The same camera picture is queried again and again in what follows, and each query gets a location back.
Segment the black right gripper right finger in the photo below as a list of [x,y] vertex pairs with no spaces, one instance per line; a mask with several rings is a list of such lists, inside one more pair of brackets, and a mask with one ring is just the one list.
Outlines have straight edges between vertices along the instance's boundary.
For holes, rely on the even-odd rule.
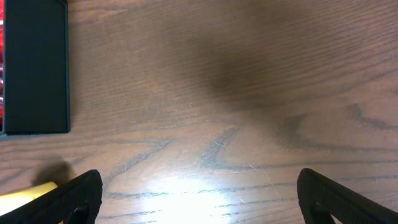
[[297,195],[306,224],[397,223],[397,212],[309,168],[300,171]]

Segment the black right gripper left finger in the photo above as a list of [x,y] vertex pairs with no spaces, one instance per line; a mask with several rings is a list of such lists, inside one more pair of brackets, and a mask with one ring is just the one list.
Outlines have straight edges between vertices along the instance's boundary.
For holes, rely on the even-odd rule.
[[1,215],[1,224],[95,224],[102,204],[103,183],[89,170],[35,200]]

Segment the red Hacks candy bag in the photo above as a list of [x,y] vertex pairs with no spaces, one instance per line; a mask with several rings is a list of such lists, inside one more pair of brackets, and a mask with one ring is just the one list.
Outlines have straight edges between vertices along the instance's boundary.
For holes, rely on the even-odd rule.
[[4,71],[4,6],[1,6],[1,38],[0,38],[0,124],[2,128],[3,124],[3,116],[4,116],[4,80],[3,80],[3,71]]

